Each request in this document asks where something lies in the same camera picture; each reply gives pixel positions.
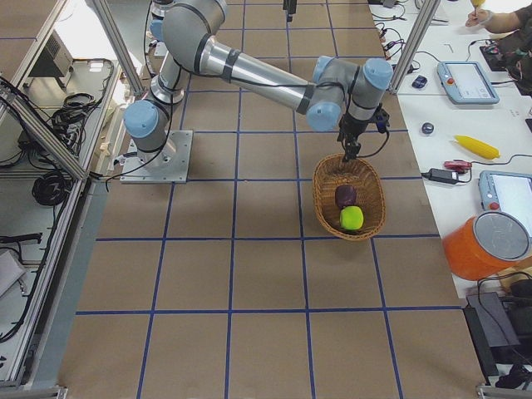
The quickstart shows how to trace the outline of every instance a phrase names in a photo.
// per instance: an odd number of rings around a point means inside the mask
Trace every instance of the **orange bucket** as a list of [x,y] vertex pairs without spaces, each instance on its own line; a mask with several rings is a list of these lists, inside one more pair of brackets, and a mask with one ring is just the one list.
[[515,266],[529,252],[525,227],[513,216],[484,212],[443,239],[452,273],[479,280]]

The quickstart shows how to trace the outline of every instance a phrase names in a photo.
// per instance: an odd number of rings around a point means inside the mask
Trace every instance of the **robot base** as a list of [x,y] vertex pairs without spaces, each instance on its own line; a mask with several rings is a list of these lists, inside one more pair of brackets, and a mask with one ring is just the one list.
[[[122,183],[186,183],[187,174],[189,173],[190,150],[192,148],[193,131],[170,131],[168,140],[174,142],[177,152],[161,168],[146,169],[140,168],[131,173],[120,177]],[[129,152],[136,151],[136,145],[133,140],[128,149]],[[123,172],[128,173],[141,165],[137,157],[126,158]]]

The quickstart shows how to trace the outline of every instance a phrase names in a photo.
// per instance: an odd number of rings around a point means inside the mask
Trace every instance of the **wicker basket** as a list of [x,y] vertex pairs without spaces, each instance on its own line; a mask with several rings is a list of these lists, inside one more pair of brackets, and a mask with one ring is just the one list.
[[[377,172],[365,160],[342,162],[343,154],[330,155],[320,161],[313,177],[314,210],[329,233],[351,241],[362,241],[377,234],[384,225],[386,207]],[[357,191],[356,205],[364,213],[359,230],[340,226],[340,209],[334,195],[339,185],[352,185]]]

